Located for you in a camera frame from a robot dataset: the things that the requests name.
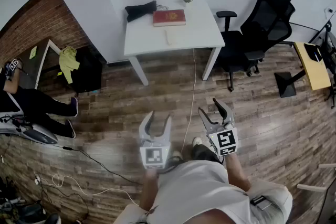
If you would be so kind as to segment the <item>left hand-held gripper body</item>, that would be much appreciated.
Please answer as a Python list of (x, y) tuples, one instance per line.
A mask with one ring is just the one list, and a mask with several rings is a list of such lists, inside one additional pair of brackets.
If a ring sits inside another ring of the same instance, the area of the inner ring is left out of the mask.
[(164, 169), (170, 152), (170, 137), (140, 138), (140, 155), (145, 169)]

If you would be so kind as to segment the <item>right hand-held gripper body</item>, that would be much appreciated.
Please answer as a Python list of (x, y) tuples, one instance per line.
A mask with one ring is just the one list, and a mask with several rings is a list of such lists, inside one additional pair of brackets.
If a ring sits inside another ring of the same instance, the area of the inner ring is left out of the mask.
[(233, 127), (231, 123), (226, 123), (218, 131), (211, 131), (207, 134), (207, 137), (218, 157), (237, 152), (237, 128)]

